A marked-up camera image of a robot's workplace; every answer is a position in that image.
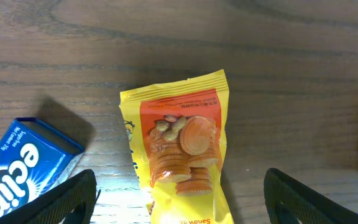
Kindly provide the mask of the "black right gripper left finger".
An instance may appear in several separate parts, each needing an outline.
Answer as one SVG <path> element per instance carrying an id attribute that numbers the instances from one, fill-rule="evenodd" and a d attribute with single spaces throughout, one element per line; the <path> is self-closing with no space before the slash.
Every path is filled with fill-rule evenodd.
<path id="1" fill-rule="evenodd" d="M 0 218 L 0 224 L 90 224 L 98 199 L 96 177 L 86 169 L 34 201 Z"/>

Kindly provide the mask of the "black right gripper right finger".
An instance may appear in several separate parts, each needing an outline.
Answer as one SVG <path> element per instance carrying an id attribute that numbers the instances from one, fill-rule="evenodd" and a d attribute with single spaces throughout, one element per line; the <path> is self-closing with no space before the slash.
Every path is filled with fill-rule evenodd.
<path id="1" fill-rule="evenodd" d="M 264 197 L 271 224 L 358 223 L 357 213 L 276 168 L 265 174 Z"/>

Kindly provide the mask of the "yellow sandwich cracker packet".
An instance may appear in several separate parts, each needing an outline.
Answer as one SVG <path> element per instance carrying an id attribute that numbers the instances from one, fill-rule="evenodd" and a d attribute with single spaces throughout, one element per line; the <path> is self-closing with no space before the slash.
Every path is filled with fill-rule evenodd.
<path id="1" fill-rule="evenodd" d="M 229 99 L 224 71 L 123 91 L 120 98 L 150 221 L 232 224 L 221 187 Z"/>

